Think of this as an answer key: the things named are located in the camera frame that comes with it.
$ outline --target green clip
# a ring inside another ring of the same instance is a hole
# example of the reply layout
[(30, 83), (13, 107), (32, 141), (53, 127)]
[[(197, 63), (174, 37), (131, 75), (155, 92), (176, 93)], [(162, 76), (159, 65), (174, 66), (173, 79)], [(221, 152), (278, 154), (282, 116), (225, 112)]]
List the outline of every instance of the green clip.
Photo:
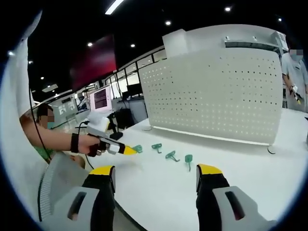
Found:
[(153, 145), (152, 145), (152, 148), (153, 148), (153, 149), (156, 149), (158, 153), (162, 153), (162, 152), (159, 151), (159, 148), (161, 148), (161, 147), (162, 147), (162, 144), (161, 144), (161, 143), (153, 144)]
[(180, 160), (177, 160), (177, 159), (174, 158), (174, 154), (175, 154), (175, 151), (170, 152), (169, 154), (166, 155), (166, 159), (170, 158), (170, 159), (174, 160), (175, 162), (180, 161)]
[(133, 149), (138, 152), (138, 153), (142, 153), (142, 146), (141, 145), (137, 145), (135, 147), (133, 147)]
[(185, 162), (188, 163), (189, 166), (189, 171), (191, 171), (191, 162), (193, 160), (193, 156), (192, 155), (186, 155), (185, 156)]

